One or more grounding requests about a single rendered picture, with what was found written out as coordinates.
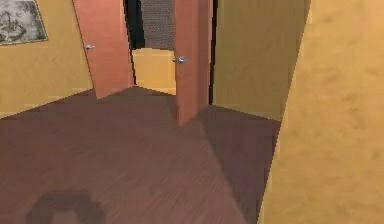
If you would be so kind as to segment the reddish brown room door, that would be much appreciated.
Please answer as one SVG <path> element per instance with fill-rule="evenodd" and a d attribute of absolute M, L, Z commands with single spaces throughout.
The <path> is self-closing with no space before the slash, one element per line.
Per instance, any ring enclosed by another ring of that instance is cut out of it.
<path fill-rule="evenodd" d="M 177 122 L 184 125 L 209 104 L 213 0 L 173 0 Z"/>
<path fill-rule="evenodd" d="M 73 0 L 98 99 L 134 86 L 124 0 Z"/>

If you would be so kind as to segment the grey framed wall picture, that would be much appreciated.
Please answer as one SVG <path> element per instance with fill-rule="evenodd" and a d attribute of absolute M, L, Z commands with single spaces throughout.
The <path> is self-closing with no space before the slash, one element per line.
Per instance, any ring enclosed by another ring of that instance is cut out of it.
<path fill-rule="evenodd" d="M 36 0 L 0 0 L 0 46 L 47 40 Z"/>

